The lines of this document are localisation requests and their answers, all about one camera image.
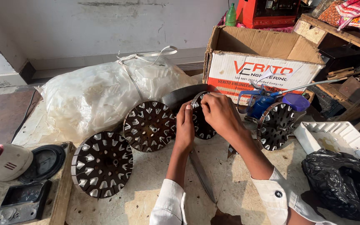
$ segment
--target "knife blade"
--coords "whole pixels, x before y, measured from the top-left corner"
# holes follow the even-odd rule
[[[206,193],[208,194],[212,202],[216,204],[215,196],[213,195],[212,191],[212,186],[207,178],[205,170],[201,164],[200,159],[198,158],[195,149],[193,148],[188,155],[190,156],[191,164],[193,165],[202,186],[204,187]]]

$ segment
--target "black button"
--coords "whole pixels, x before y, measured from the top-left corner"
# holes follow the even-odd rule
[[[274,192],[274,195],[275,195],[276,197],[278,197],[278,198],[283,197],[283,193],[281,193],[281,191],[275,191],[275,192]]]

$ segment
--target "black cable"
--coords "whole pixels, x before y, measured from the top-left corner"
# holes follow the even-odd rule
[[[13,139],[15,139],[15,137],[16,137],[17,133],[19,132],[19,130],[22,128],[22,126],[23,126],[23,124],[24,124],[24,121],[26,121],[26,116],[27,116],[27,113],[28,113],[28,111],[29,111],[29,109],[30,109],[31,103],[33,102],[34,94],[36,94],[36,91],[37,91],[37,90],[35,90],[35,91],[33,92],[33,95],[31,96],[29,106],[27,107],[27,110],[26,110],[26,113],[24,114],[24,117],[23,117],[22,122],[20,123],[20,125],[19,125],[18,128],[16,129],[15,133],[13,134],[13,138],[12,138],[12,140],[10,141],[11,143],[12,143]]]

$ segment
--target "dirty table surface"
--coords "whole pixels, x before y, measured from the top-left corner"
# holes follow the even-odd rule
[[[36,106],[14,140],[18,145],[53,144],[62,137],[45,124],[45,103]],[[142,153],[133,150],[134,169],[127,185],[118,194],[106,199],[95,199],[79,192],[74,185],[66,214],[68,225],[141,225],[149,223],[150,213],[159,195],[165,178],[174,141],[162,150]],[[195,138],[195,149],[212,184],[217,207],[220,211],[240,215],[242,223],[270,224],[266,209],[253,185],[250,173],[241,156],[227,158],[228,143],[216,135],[210,140]],[[268,159],[283,174],[298,194],[309,190],[301,169],[306,153],[296,138],[290,138],[279,151],[263,150]],[[195,171],[187,161],[184,190],[185,211],[188,224],[210,224],[217,210],[205,193]],[[332,212],[319,208],[327,219],[343,224],[360,224],[337,217]]]

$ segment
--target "human hand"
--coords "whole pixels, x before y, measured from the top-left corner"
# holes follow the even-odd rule
[[[176,116],[176,141],[173,150],[186,152],[187,154],[192,149],[194,142],[195,131],[194,122],[192,120],[191,101],[184,103]]]
[[[201,106],[206,122],[226,140],[234,135],[249,133],[242,124],[232,100],[226,95],[213,92],[205,94]]]

